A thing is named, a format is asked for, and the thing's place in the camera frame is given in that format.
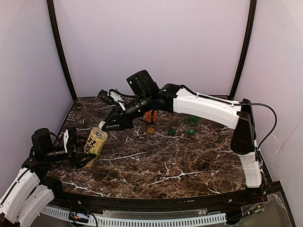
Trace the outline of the cream bottle cap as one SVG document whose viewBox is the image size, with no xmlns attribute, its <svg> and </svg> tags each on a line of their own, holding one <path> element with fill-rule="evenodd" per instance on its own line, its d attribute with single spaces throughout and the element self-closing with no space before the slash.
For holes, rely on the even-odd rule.
<svg viewBox="0 0 303 227">
<path fill-rule="evenodd" d="M 102 127 L 104 126 L 105 123 L 106 123 L 105 121 L 101 121 L 101 122 L 99 123 L 98 127 L 99 127 L 100 129 L 102 129 Z"/>
</svg>

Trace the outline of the orange juice bottle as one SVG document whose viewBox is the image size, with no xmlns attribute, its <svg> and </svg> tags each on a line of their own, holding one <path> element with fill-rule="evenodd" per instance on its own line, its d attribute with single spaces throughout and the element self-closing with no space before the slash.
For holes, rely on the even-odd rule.
<svg viewBox="0 0 303 227">
<path fill-rule="evenodd" d="M 149 124 L 154 124 L 157 121 L 157 116 L 158 116 L 157 110 L 150 110 L 145 113 L 145 120 Z"/>
</svg>

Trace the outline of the beige label tea bottle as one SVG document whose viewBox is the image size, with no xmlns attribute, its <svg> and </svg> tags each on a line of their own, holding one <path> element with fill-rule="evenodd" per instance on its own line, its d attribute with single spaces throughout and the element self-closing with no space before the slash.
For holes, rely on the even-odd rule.
<svg viewBox="0 0 303 227">
<path fill-rule="evenodd" d="M 107 138 L 108 138 L 107 132 L 102 131 L 99 127 L 93 128 L 84 146 L 84 153 L 96 154 L 96 156 L 98 157 Z"/>
</svg>

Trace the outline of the orange bottle cap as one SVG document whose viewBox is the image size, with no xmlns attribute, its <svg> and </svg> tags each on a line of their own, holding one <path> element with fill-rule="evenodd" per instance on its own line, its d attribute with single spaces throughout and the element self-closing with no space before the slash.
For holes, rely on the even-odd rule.
<svg viewBox="0 0 303 227">
<path fill-rule="evenodd" d="M 148 132 L 149 134 L 154 134 L 154 133 L 155 133 L 155 129 L 154 129 L 153 127 L 149 127 L 149 128 L 147 129 L 147 132 Z"/>
</svg>

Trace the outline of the dark green bottle cap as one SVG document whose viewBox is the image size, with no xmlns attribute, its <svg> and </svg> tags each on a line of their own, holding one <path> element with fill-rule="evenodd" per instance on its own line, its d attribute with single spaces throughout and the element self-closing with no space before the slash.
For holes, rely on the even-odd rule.
<svg viewBox="0 0 303 227">
<path fill-rule="evenodd" d="M 175 130 L 175 129 L 169 129 L 169 130 L 168 130 L 168 134 L 169 134 L 170 136 L 174 136 L 174 135 L 176 134 L 176 130 Z"/>
</svg>

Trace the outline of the bright green bottle cap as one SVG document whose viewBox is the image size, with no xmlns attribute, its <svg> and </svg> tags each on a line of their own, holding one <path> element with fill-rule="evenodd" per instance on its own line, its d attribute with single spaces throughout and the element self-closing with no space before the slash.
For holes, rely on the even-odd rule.
<svg viewBox="0 0 303 227">
<path fill-rule="evenodd" d="M 195 134 L 195 130 L 194 129 L 189 129 L 188 133 L 189 133 L 189 135 L 194 135 Z"/>
</svg>

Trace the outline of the green plastic soda bottle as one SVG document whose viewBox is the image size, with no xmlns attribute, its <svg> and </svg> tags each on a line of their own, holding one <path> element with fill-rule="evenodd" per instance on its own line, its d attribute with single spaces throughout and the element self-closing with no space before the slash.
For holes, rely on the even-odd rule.
<svg viewBox="0 0 303 227">
<path fill-rule="evenodd" d="M 190 115 L 190 116 L 189 116 L 189 120 L 190 120 L 191 123 L 196 124 L 196 123 L 199 123 L 200 118 L 197 117 L 197 116 Z"/>
</svg>

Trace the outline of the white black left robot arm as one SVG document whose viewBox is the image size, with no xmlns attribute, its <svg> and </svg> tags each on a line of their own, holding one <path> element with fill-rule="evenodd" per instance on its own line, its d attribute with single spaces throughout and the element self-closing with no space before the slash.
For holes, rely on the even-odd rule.
<svg viewBox="0 0 303 227">
<path fill-rule="evenodd" d="M 66 203 L 70 208 L 81 206 L 65 197 L 60 180 L 47 174 L 59 166 L 81 169 L 96 155 L 84 153 L 74 127 L 63 134 L 63 144 L 55 146 L 51 139 L 53 135 L 48 128 L 40 128 L 32 135 L 29 157 L 0 200 L 2 227 L 31 226 L 52 201 Z"/>
</svg>

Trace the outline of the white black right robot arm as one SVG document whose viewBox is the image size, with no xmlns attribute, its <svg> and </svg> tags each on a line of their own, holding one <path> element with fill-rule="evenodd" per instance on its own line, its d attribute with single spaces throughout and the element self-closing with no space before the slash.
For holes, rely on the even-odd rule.
<svg viewBox="0 0 303 227">
<path fill-rule="evenodd" d="M 244 170 L 246 186 L 259 188 L 262 182 L 257 160 L 257 141 L 251 102 L 229 101 L 203 95 L 185 85 L 166 84 L 159 88 L 146 70 L 131 75 L 127 80 L 134 99 L 125 104 L 123 94 L 114 89 L 100 90 L 98 97 L 108 105 L 115 105 L 105 119 L 103 131 L 124 131 L 133 127 L 133 120 L 148 111 L 189 114 L 211 120 L 233 129 L 231 150 L 238 155 Z"/>
</svg>

